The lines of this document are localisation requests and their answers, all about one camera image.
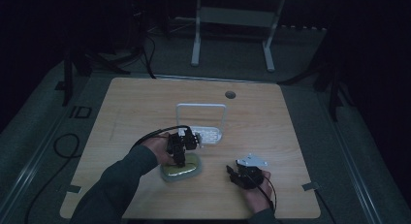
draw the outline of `white object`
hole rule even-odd
[[[223,126],[226,118],[227,107],[222,104],[178,104],[176,106],[176,121],[180,125],[180,108],[181,107],[210,107],[223,108],[223,115],[219,127],[212,126],[190,126],[193,134],[199,134],[201,137],[201,144],[218,144],[223,137]],[[178,135],[184,135],[184,129],[178,129]]]
[[[280,0],[277,10],[272,12],[259,12],[251,10],[234,10],[224,8],[212,8],[202,6],[201,0],[197,0],[196,11],[196,35],[193,45],[193,54],[191,57],[191,65],[199,66],[201,34],[200,26],[202,22],[235,24],[244,26],[266,27],[269,29],[269,36],[263,41],[264,57],[266,59],[267,70],[274,71],[274,63],[270,50],[271,42],[277,28],[278,20],[281,16],[281,11],[284,7],[284,0]]]
[[[248,154],[248,156],[238,159],[237,163],[246,166],[246,167],[259,167],[259,166],[268,166],[269,163],[264,161],[263,159],[255,156],[254,154]]]

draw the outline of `wire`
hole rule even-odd
[[[264,178],[269,182],[269,185],[272,188],[272,192],[274,193],[274,209],[277,210],[277,193],[275,192],[274,185],[272,185],[271,181],[267,177],[264,176]]]
[[[153,44],[153,50],[152,50],[152,52],[151,52],[150,57],[148,58],[148,57],[147,57],[147,53],[146,53],[146,51],[145,51],[145,47],[142,47],[142,53],[143,53],[144,59],[145,59],[145,63],[142,62],[142,64],[143,64],[143,65],[145,66],[145,68],[147,69],[147,72],[148,72],[148,74],[151,76],[151,78],[152,78],[152,79],[157,79],[157,78],[154,76],[154,74],[153,74],[153,72],[152,72],[152,70],[151,70],[151,61],[152,61],[152,59],[153,59],[153,55],[154,55],[154,51],[155,51],[155,42],[154,42],[154,40],[153,40],[152,38],[150,38],[150,37],[148,37],[148,36],[146,36],[146,38],[152,42],[152,44]]]
[[[245,175],[251,180],[251,182],[254,183],[254,185],[257,186],[258,190],[260,190],[260,192],[263,193],[263,195],[267,199],[267,202],[269,203],[269,206],[271,207],[271,210],[275,213],[275,211],[277,210],[277,195],[275,193],[275,189],[274,189],[274,186],[272,185],[271,181],[269,181],[269,179],[264,176],[264,178],[269,182],[269,184],[272,188],[272,191],[274,191],[274,200],[275,200],[274,203],[272,202],[271,198],[269,198],[267,193],[260,187],[259,184],[257,184],[257,182],[251,176],[249,176],[248,174],[245,174]]]
[[[326,208],[327,212],[330,215],[330,218],[332,219],[332,223],[336,223],[334,217],[332,216],[332,212],[330,211],[329,207],[327,206],[326,202],[324,201],[323,197],[320,195],[320,193],[317,190],[314,190],[315,194],[318,195],[318,197],[320,198],[321,202],[323,203],[324,207]]]
[[[166,129],[159,129],[159,130],[153,131],[153,132],[151,132],[151,133],[149,133],[149,134],[146,134],[145,136],[143,136],[142,138],[140,138],[140,139],[131,147],[130,151],[131,151],[135,146],[137,146],[137,145],[139,145],[139,144],[142,144],[142,143],[143,143],[145,140],[147,140],[147,139],[154,138],[154,137],[156,137],[157,135],[159,135],[159,134],[161,134],[161,133],[163,133],[163,132],[166,132],[166,131],[169,131],[169,130],[173,130],[173,129],[179,129],[179,128],[186,128],[186,129],[188,129],[188,130],[191,131],[191,128],[190,128],[190,126],[188,126],[188,125],[176,125],[176,126],[169,127],[169,128],[166,128]]]
[[[191,26],[191,25],[194,25],[195,23],[196,23],[196,21],[193,20],[193,21],[191,21],[191,22],[189,22],[189,23],[186,23],[186,24],[176,24],[175,26],[179,26],[179,27],[170,30],[170,33],[173,33],[173,32],[176,32],[176,31],[178,31],[178,30],[184,29],[184,28],[186,28],[186,27],[189,27],[189,26]],[[152,28],[148,29],[147,32],[148,32],[149,34],[153,34],[153,35],[160,35],[160,34],[162,35],[163,33],[154,32],[154,30],[157,29],[157,28],[158,28],[157,26],[152,27]]]
[[[59,142],[61,139],[65,138],[65,137],[74,137],[74,138],[76,139],[76,141],[77,141],[75,150],[73,150],[73,152],[72,152],[70,155],[68,155],[68,156],[60,153],[60,152],[58,151],[58,149],[57,149],[57,147],[58,147],[58,145],[57,145],[58,142]],[[31,203],[30,203],[30,205],[29,205],[29,207],[28,207],[28,210],[26,211],[25,216],[24,216],[24,223],[25,223],[25,224],[28,224],[28,218],[29,218],[29,216],[30,216],[30,211],[31,211],[31,209],[33,208],[34,204],[36,203],[37,199],[40,197],[40,195],[41,195],[41,194],[43,193],[43,191],[46,189],[46,187],[55,179],[55,177],[56,177],[59,173],[61,173],[61,171],[67,166],[67,164],[70,163],[70,161],[71,161],[72,159],[81,157],[81,154],[75,155],[75,154],[77,153],[77,151],[79,150],[79,137],[78,137],[77,135],[75,135],[75,134],[65,134],[65,135],[62,135],[62,136],[60,136],[59,138],[57,138],[57,139],[54,141],[53,149],[54,149],[54,152],[55,152],[58,156],[60,156],[60,157],[62,157],[62,158],[66,158],[67,161],[66,161],[66,162],[63,164],[63,166],[61,166],[60,169],[58,169],[58,171],[45,183],[45,185],[43,185],[43,187],[40,189],[40,191],[36,194],[36,196],[34,197],[34,199],[31,201]]]

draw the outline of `table top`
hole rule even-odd
[[[227,91],[235,92],[236,97],[228,99]],[[175,126],[175,107],[179,103],[226,105],[222,139],[218,144],[187,151],[201,158],[203,169],[197,176],[166,182],[159,167],[143,176],[124,218],[248,218],[251,212],[240,189],[230,182],[226,165],[235,168],[236,160],[249,153],[269,163],[260,168],[271,172],[277,218],[320,215],[314,191],[301,187],[310,182],[310,177],[278,85],[118,78],[111,82],[71,183],[80,186],[81,192],[67,193],[61,216],[70,218],[104,169],[121,160],[140,137]],[[218,127],[220,120],[218,109],[187,109],[180,113],[180,124]]]

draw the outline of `dark background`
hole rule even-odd
[[[166,27],[164,15],[195,15],[195,0],[146,1],[157,24]],[[73,39],[96,52],[113,52],[115,42],[124,40],[130,13],[142,8],[133,9],[132,2],[0,0],[0,130]],[[410,205],[411,0],[287,0],[280,24],[328,28],[321,58],[341,65],[341,81]]]

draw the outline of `dark sleeve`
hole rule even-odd
[[[138,145],[108,167],[81,198],[70,223],[120,223],[139,186],[140,177],[158,165],[150,149]]]
[[[249,224],[278,224],[277,219],[275,219],[274,212],[266,208],[262,211],[255,213],[250,219],[248,219]]]

